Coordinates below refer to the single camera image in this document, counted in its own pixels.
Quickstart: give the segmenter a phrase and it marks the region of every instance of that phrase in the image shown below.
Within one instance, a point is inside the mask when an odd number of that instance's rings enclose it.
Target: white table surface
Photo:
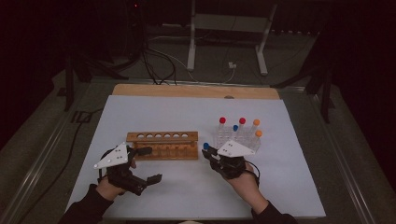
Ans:
[[[214,145],[219,118],[228,125],[247,119],[249,127],[260,119],[262,145],[254,156],[261,173],[260,189],[282,213],[294,217],[324,217],[312,175],[282,100],[216,99],[190,97],[109,96],[70,197],[81,200],[98,171],[93,166],[129,132],[198,131],[197,161],[137,161],[134,175],[163,180],[141,196],[130,192],[118,197],[104,217],[126,219],[229,219],[251,218],[243,202],[203,157],[204,142]]]

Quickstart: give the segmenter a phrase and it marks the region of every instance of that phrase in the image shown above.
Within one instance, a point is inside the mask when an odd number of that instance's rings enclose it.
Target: black sleeve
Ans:
[[[251,214],[255,222],[259,224],[297,224],[294,217],[289,214],[281,214],[271,203],[259,215],[253,210],[251,210]]]
[[[81,201],[70,205],[59,224],[91,224],[101,221],[103,213],[113,202],[103,198],[96,191],[96,187],[96,185],[91,184],[85,197]]]

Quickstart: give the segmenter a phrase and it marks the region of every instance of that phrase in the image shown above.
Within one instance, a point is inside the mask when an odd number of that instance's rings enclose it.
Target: test tube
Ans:
[[[257,150],[260,146],[260,138],[262,137],[262,131],[257,130],[254,134],[254,136],[252,137],[252,139],[250,140],[250,143],[248,144],[248,148],[253,149],[253,150]]]
[[[247,133],[247,137],[248,138],[251,137],[251,135],[253,135],[256,132],[257,127],[259,127],[259,125],[260,125],[260,120],[259,119],[254,119],[253,120],[253,124],[251,125],[251,128],[250,128],[250,130]]]
[[[239,133],[238,125],[235,124],[233,126],[233,140],[234,141],[237,141],[238,133]]]
[[[223,137],[225,137],[225,128],[224,128],[225,121],[226,121],[226,119],[224,117],[221,117],[219,119],[218,137],[217,137],[217,141],[216,141],[216,147],[221,147],[221,145],[224,142]]]
[[[241,118],[239,120],[239,127],[238,127],[238,132],[242,132],[244,131],[244,124],[247,122],[247,120],[245,118]]]
[[[208,143],[204,143],[204,150],[207,150],[209,148],[209,144]]]
[[[219,127],[218,127],[218,137],[221,137],[224,135],[224,124],[225,124],[225,118],[221,117],[219,120]]]
[[[243,138],[244,138],[244,125],[247,122],[245,118],[241,118],[239,120],[239,127],[238,127],[238,132],[236,133],[235,141],[239,142],[240,144],[243,144]]]

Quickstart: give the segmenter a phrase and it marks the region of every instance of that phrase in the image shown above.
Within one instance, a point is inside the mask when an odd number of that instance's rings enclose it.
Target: hand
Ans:
[[[247,170],[253,172],[253,167],[245,162]],[[255,176],[244,172],[239,177],[234,179],[227,179],[227,182],[233,186],[235,192],[247,202],[256,214],[261,213],[267,206],[268,201],[260,193],[259,186],[257,186]]]
[[[136,168],[136,163],[134,160],[131,162],[131,167]],[[115,187],[114,185],[108,183],[108,178],[105,176],[100,181],[98,187],[96,187],[96,191],[98,191],[98,193],[106,200],[114,201],[114,199],[117,198],[119,194],[124,193],[126,190]]]

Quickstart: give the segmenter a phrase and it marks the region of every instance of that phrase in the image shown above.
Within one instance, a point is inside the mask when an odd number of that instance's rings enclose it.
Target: white plastic bracket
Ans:
[[[256,152],[248,147],[245,147],[234,140],[227,141],[219,150],[218,154],[225,157],[241,157],[247,155],[254,155]]]
[[[123,142],[116,148],[114,148],[110,153],[108,153],[104,158],[102,158],[98,163],[93,166],[93,169],[102,169],[105,167],[115,166],[124,164],[128,161],[128,152],[126,149],[126,144]]]

